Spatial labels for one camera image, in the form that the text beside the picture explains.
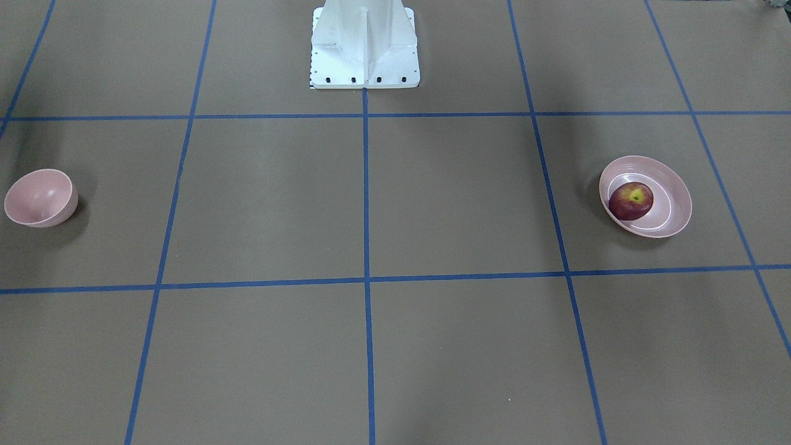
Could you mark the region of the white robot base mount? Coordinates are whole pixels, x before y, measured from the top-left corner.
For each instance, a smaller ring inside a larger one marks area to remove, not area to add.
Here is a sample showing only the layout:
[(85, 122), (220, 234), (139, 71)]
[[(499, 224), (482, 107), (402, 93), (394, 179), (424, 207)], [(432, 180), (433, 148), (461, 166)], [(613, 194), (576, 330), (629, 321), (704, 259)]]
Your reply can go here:
[(415, 12), (401, 1), (327, 1), (313, 9), (309, 87), (416, 88)]

